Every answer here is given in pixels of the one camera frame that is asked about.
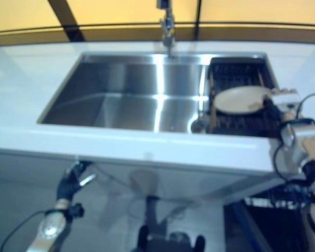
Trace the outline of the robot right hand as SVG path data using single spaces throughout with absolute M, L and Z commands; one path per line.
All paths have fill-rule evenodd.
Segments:
M 286 122 L 296 118 L 301 98 L 295 89 L 252 88 L 247 112 L 263 111 L 272 119 Z

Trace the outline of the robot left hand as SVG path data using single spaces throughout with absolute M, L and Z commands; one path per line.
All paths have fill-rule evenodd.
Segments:
M 88 167 L 93 165 L 90 161 L 75 161 L 72 166 L 67 168 L 57 186 L 56 200 L 72 201 L 74 195 L 83 187 L 97 178 L 95 173 L 91 173 L 83 180 L 80 177 Z

